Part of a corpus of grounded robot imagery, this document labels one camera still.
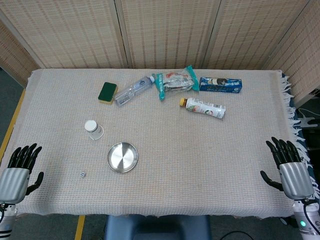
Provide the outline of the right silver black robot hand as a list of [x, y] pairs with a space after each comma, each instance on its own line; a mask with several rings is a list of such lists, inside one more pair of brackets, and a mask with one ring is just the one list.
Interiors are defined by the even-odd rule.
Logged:
[[315, 190], [305, 163], [302, 162], [297, 148], [291, 141], [271, 138], [267, 140], [281, 182], [271, 180], [267, 174], [261, 170], [260, 175], [269, 186], [284, 192], [291, 200], [297, 201], [310, 199], [314, 196]]

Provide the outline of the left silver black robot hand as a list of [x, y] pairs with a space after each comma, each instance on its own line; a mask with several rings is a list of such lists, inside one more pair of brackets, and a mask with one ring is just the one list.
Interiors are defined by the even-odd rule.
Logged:
[[12, 153], [7, 168], [0, 177], [0, 203], [4, 205], [16, 205], [36, 189], [44, 178], [40, 172], [34, 184], [29, 185], [37, 157], [42, 150], [36, 143], [25, 147], [18, 147]]

